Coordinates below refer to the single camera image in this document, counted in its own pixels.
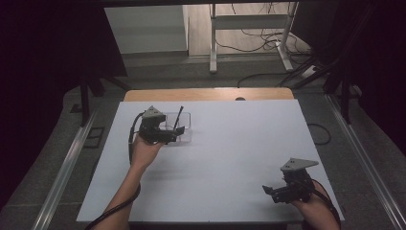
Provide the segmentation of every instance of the clear plastic container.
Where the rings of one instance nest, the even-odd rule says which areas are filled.
[[[178,112],[164,112],[167,116],[167,120],[159,125],[161,129],[165,130],[173,130],[176,118],[178,116]],[[182,112],[179,115],[179,121],[176,127],[185,127],[185,132],[178,136],[176,142],[170,142],[168,145],[170,146],[179,146],[183,144],[187,144],[192,141],[192,121],[191,121],[191,113],[189,112]]]

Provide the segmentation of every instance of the human hand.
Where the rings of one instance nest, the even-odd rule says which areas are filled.
[[[321,184],[313,181],[314,187],[317,191],[328,197],[327,192]],[[315,229],[318,230],[334,230],[340,229],[334,215],[328,209],[326,203],[315,194],[311,194],[308,202],[294,200],[291,202],[304,216],[304,219]]]
[[[150,144],[137,134],[133,143],[131,168],[145,170],[165,143]]]

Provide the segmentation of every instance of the wall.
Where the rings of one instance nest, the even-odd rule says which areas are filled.
[[[188,50],[183,6],[104,10],[122,54]]]

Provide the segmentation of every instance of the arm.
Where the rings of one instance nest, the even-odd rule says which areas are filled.
[[[323,187],[314,182],[315,189],[327,196]],[[307,203],[300,200],[292,201],[293,204],[304,216],[304,219],[317,230],[339,230],[340,226],[336,222],[334,215],[329,211],[325,202],[318,196],[312,194],[310,200]]]
[[[132,153],[132,163],[128,173],[120,186],[117,193],[113,196],[105,211],[116,207],[117,205],[125,202],[135,194],[140,184],[141,177],[146,171],[147,167],[152,163],[158,154],[159,149],[163,143],[156,145],[149,145],[140,136],[134,140],[134,151]],[[131,205],[127,205],[122,210],[106,218],[94,227],[96,230],[101,229],[126,229],[128,225],[129,214],[131,212]]]

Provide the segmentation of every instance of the white tabletop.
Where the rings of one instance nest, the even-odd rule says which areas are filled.
[[[281,166],[290,157],[320,163],[307,171],[343,219],[299,103],[271,100],[121,103],[77,221],[97,218],[118,190],[129,168],[129,129],[151,105],[162,112],[183,105],[192,115],[192,141],[161,148],[142,178],[130,221],[301,221],[296,208],[275,204],[261,187],[285,186]]]

